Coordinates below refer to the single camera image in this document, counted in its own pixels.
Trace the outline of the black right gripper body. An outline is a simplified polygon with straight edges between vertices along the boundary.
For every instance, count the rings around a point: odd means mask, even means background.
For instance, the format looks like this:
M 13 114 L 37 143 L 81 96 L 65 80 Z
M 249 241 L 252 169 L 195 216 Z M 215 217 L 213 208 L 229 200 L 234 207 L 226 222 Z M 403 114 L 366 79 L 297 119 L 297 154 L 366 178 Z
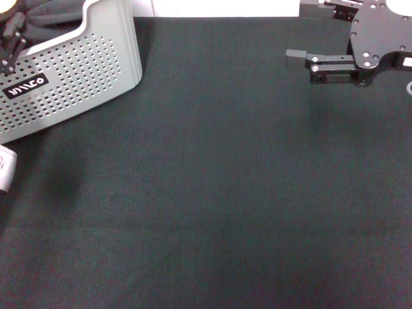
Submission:
M 353 10 L 354 83 L 369 86 L 385 71 L 411 71 L 411 1 L 348 1 Z

